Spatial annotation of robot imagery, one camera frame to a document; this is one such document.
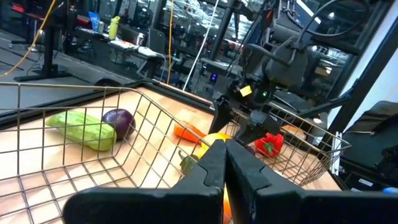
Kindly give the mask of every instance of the floor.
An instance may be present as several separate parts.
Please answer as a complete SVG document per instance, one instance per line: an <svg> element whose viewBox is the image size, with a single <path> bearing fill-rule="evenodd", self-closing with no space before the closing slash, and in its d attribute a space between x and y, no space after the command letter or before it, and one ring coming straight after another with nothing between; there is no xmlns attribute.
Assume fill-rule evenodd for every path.
<svg viewBox="0 0 398 224"><path fill-rule="evenodd" d="M12 67L1 62L15 65L26 53L24 45L13 45L9 48L10 40L20 40L20 38L0 32L0 75L6 73ZM15 82L14 77L34 75L31 68L37 69L43 64L43 54L31 52L28 57L21 63L19 68L8 76L1 77L0 82ZM53 61L59 65L66 66L68 72L77 78L56 78L48 80L40 80L30 83L43 83L51 85L94 85L102 78L110 78L123 85L132 82L131 79L122 77L113 72L109 72L104 68L90 65L75 58L59 53ZM41 105L51 101L62 100L87 93L87 90L68 90L65 88L21 88L21 108L34 105ZM0 116L17 108L18 90L14 86L0 86Z"/></svg>

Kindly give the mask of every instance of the wire basket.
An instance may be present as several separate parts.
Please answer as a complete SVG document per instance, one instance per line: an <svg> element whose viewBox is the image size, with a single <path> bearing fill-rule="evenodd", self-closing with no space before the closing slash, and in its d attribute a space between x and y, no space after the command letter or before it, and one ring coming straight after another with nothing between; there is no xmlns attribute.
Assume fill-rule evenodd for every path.
<svg viewBox="0 0 398 224"><path fill-rule="evenodd" d="M249 147L274 171L296 185L306 186L319 179L339 159L340 154L351 145L328 131L318 127L311 119L303 119L290 111L270 103L270 115L281 125L284 143L279 153L266 154L252 142ZM235 111L234 119L225 127L225 133L234 136L245 114Z"/></svg>
<svg viewBox="0 0 398 224"><path fill-rule="evenodd" d="M143 91L150 93L155 101L138 90L128 88L16 83L0 83L0 87L7 88L16 99L14 106L0 104L0 112L16 110L17 114L17 118L12 120L16 124L14 127L0 130L1 224L63 223L61 217L65 202L73 194L90 187L171 188L183 177L180 170L182 159L178 152L190 155L201 150L197 142L174 135L174 124L182 126L182 123L155 102L163 102L163 96L145 89ZM67 91L92 93L97 101L76 106L58 103L56 106L32 107L28 98ZM171 103L171 106L179 104L172 100L166 103ZM56 128L45 125L51 116L63 111L79 111L85 116L101 119L109 110L117 108L130 111L136 127L131 136L123 138L105 152L83 146L87 141L73 142ZM231 125L226 126L224 131L238 127L236 123ZM263 160L286 175L293 170L292 165L300 165L299 162L293 164L293 160L287 158L283 153L277 158L278 162ZM315 179L325 168L321 168L319 162L314 164L318 165L305 170L295 168L298 171L287 178L297 183L302 172L308 172L300 183ZM224 223L229 220L229 215L224 215Z"/></svg>

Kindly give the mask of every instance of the green cucumber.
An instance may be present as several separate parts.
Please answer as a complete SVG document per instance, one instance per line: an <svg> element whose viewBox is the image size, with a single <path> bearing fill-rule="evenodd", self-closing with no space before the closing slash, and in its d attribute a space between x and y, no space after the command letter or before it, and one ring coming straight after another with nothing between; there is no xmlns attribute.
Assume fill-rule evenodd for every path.
<svg viewBox="0 0 398 224"><path fill-rule="evenodd" d="M116 142L116 132L110 125L87 114L85 122L85 114L81 112L68 111L68 114L66 112L56 114L48 119L45 125L54 127L68 139L83 143L97 151L107 151Z"/></svg>

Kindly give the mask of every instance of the wooden surface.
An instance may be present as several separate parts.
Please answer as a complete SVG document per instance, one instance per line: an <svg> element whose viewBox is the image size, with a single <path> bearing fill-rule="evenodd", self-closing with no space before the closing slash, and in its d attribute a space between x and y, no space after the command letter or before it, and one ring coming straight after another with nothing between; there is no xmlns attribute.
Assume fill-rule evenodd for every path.
<svg viewBox="0 0 398 224"><path fill-rule="evenodd" d="M204 133L207 132L212 115L149 90L143 88L139 90L177 119L191 122ZM61 223L58 217L68 197L76 190L96 185L172 187L178 182L181 176L179 172L181 159L177 149L182 149L186 153L195 153L200 145L176 138L172 134L174 122L169 114L162 112L156 105L140 96L139 93L131 91L123 93L120 97L110 96L105 101L99 100L85 107L73 109L84 112L87 108L87 114L100 119L103 113L117 107L119 102L120 108L127 109L131 113L135 112L139 134L134 133L127 141L116 143L114 149L109 152L99 154L80 144L64 140L58 131L43 129L44 119L22 125L19 135L16 128L1 132L0 215L15 210L21 211L2 216L0 224L30 223L29 214L34 223L43 223L53 218L55 220L51 223ZM301 134L298 129L290 131ZM23 175L19 180L15 177L17 169L20 175L47 171ZM304 188L339 189L328 173ZM26 209L25 199L30 209Z"/></svg>

